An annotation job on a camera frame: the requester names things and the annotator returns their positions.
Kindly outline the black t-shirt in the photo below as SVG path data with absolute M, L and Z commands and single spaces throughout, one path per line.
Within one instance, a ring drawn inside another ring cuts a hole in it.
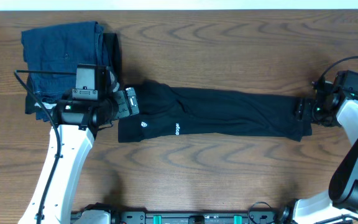
M 133 87 L 139 114 L 119 121 L 119 142 L 206 133 L 300 141 L 312 134 L 310 119 L 295 116 L 301 101 L 295 96 L 170 87 L 150 80 Z

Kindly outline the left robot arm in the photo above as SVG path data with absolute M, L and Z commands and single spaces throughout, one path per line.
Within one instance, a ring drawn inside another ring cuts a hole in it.
M 20 223 L 70 223 L 86 157 L 102 125 L 139 113 L 133 88 L 73 89 L 52 110 L 46 160 Z

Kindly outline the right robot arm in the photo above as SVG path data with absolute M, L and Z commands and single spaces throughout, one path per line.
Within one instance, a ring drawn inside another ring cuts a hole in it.
M 284 208 L 277 223 L 352 223 L 358 221 L 358 96 L 345 99 L 336 120 L 351 144 L 329 188 Z

